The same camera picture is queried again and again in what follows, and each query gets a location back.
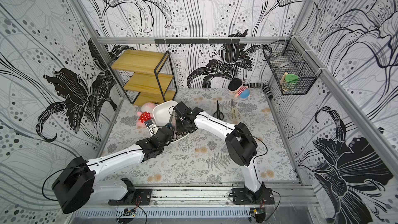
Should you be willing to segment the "white plastic storage box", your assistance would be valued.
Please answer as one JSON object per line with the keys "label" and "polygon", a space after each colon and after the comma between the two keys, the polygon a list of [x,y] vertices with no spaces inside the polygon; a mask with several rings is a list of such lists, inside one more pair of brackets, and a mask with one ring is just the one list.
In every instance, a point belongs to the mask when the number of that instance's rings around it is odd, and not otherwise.
{"label": "white plastic storage box", "polygon": [[153,109],[153,124],[150,128],[154,134],[157,133],[162,127],[171,124],[174,130],[174,141],[184,139],[189,135],[187,131],[183,131],[181,127],[177,126],[177,114],[174,111],[174,107],[177,105],[176,101],[167,101],[160,105],[157,105]]}

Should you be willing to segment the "black handled scissors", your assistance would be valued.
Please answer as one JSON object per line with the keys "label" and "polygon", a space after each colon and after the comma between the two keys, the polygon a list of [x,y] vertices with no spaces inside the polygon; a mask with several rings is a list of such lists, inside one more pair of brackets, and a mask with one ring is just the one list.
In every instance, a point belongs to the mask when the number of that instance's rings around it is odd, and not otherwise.
{"label": "black handled scissors", "polygon": [[213,117],[215,117],[215,118],[217,118],[219,120],[223,120],[224,119],[224,114],[220,110],[219,101],[217,101],[217,109],[213,113]]}

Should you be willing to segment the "beige handled scissors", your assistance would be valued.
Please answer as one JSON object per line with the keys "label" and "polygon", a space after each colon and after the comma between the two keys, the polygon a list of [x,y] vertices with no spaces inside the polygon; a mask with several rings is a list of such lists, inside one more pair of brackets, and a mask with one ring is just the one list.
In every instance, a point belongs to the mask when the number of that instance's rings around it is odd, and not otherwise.
{"label": "beige handled scissors", "polygon": [[229,119],[230,120],[240,120],[240,113],[239,113],[233,99],[231,100],[230,105],[231,105],[231,108],[230,108],[230,112],[229,112]]}

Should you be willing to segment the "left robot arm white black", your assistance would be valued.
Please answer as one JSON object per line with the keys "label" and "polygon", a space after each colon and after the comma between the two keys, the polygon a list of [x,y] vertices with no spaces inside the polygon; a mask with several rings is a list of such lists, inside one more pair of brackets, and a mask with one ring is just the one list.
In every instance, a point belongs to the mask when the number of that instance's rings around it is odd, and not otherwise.
{"label": "left robot arm white black", "polygon": [[167,124],[149,138],[110,155],[85,160],[73,159],[52,184],[56,200],[64,214],[86,204],[134,205],[149,203],[151,193],[141,194],[133,183],[122,178],[107,183],[102,180],[128,166],[136,166],[161,154],[174,138],[174,127]]}

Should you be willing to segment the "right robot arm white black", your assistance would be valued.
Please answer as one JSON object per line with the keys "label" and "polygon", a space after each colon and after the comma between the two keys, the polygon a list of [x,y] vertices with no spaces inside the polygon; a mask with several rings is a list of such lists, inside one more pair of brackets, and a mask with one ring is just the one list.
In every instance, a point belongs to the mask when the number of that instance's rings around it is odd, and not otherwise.
{"label": "right robot arm white black", "polygon": [[247,190],[256,193],[264,187],[255,169],[258,145],[244,123],[233,125],[224,122],[201,108],[190,109],[184,102],[171,107],[170,112],[181,122],[187,132],[192,133],[202,129],[225,141],[230,158],[241,166]]}

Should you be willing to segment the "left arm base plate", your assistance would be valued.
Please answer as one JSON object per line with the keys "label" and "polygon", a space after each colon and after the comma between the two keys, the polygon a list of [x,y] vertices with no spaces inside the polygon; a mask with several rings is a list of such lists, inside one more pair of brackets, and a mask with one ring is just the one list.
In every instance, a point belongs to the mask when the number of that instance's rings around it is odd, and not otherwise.
{"label": "left arm base plate", "polygon": [[152,189],[128,190],[121,200],[109,200],[110,206],[147,206],[150,204]]}

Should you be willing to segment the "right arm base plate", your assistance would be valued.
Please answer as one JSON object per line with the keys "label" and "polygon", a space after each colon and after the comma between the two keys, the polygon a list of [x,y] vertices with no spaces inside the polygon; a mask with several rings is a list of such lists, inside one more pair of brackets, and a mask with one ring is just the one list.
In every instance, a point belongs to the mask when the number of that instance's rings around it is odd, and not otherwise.
{"label": "right arm base plate", "polygon": [[246,188],[233,188],[229,193],[235,205],[273,205],[275,199],[269,188],[253,193]]}

